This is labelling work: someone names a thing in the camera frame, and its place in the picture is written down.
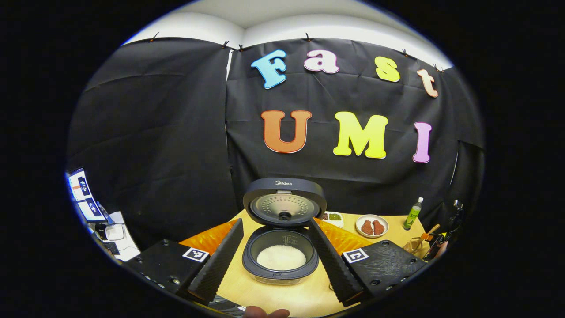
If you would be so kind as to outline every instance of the small dish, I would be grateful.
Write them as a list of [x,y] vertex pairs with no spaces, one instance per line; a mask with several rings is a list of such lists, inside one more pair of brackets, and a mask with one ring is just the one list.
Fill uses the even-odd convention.
[[[337,227],[343,228],[343,226],[344,226],[344,216],[341,215],[341,213],[339,213],[339,212],[326,211],[325,214],[328,215],[328,219],[327,219],[327,220],[322,219],[322,217],[323,217],[323,215],[322,215],[322,216],[320,216],[320,219],[321,219],[322,221],[328,222],[329,224],[333,224],[333,225],[335,225],[335,226],[337,226]],[[332,214],[338,215],[341,220],[330,220],[329,218],[330,218],[330,216],[331,216]]]
[[[383,227],[385,228],[385,230],[383,231],[382,234],[380,235],[369,235],[367,233],[364,233],[363,231],[361,231],[361,227],[363,226],[363,224],[365,223],[365,220],[369,220],[371,223],[374,220],[378,220],[379,223],[381,223],[383,225]],[[368,238],[378,238],[381,237],[383,235],[386,234],[386,232],[388,232],[388,222],[380,217],[380,216],[376,216],[374,214],[365,214],[364,216],[360,216],[357,221],[355,222],[355,228],[357,229],[357,232],[359,232],[362,236],[364,237],[368,237]]]

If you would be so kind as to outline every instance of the computer monitor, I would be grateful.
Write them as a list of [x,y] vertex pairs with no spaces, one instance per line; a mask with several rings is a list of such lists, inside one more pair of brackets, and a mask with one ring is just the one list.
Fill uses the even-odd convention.
[[105,213],[106,211],[95,201],[86,180],[86,173],[82,167],[67,173],[67,180],[71,201],[86,222],[113,223],[110,216]]

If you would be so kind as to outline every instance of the white rice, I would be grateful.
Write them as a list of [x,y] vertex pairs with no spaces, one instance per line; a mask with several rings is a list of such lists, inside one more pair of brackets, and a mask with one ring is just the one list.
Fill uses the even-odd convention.
[[292,246],[274,245],[259,253],[257,263],[273,270],[291,270],[306,264],[306,256]]

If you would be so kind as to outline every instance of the green bottle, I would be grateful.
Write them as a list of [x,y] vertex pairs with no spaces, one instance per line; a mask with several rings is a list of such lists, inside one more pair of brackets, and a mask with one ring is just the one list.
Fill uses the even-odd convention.
[[405,230],[410,230],[412,223],[414,223],[414,220],[416,219],[418,214],[420,214],[420,211],[422,210],[422,201],[424,201],[424,198],[419,197],[418,202],[414,204],[414,206],[410,210],[410,213],[408,213],[408,217],[406,218],[406,221],[404,221],[404,224],[402,225],[402,227]]

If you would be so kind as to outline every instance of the keyboard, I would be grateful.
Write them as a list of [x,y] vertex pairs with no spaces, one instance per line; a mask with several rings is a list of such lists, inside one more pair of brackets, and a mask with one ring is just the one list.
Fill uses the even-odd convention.
[[120,255],[120,251],[118,251],[118,246],[115,242],[102,242],[104,246],[112,252],[114,255]]

